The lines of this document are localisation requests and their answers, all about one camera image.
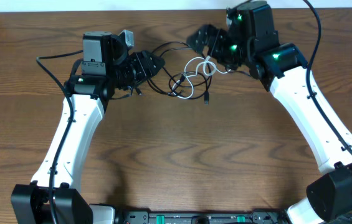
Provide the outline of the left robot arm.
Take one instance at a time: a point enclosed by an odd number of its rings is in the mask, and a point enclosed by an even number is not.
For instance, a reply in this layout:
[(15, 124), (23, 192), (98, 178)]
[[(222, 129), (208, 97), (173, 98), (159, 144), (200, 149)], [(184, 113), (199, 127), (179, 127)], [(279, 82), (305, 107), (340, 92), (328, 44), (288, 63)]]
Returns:
[(116, 210), (89, 204), (81, 196), (82, 173), (95, 130), (115, 90), (128, 96), (155, 76), (164, 60), (147, 50), (135, 52), (132, 31), (90, 31), (83, 35), (81, 58), (69, 79), (59, 83), (64, 94), (59, 125), (50, 148), (28, 184), (17, 184), (11, 204), (18, 223), (115, 223)]

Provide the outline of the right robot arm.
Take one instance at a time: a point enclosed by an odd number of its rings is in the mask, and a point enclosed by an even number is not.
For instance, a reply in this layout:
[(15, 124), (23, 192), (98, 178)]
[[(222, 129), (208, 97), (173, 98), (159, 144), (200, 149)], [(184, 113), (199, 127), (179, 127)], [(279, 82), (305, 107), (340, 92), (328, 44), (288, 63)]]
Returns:
[(286, 211), (289, 223), (352, 223), (352, 134), (324, 97), (295, 44), (281, 44), (266, 1), (226, 11), (227, 29), (201, 26), (186, 42), (235, 71), (249, 69), (287, 110), (315, 157), (321, 177)]

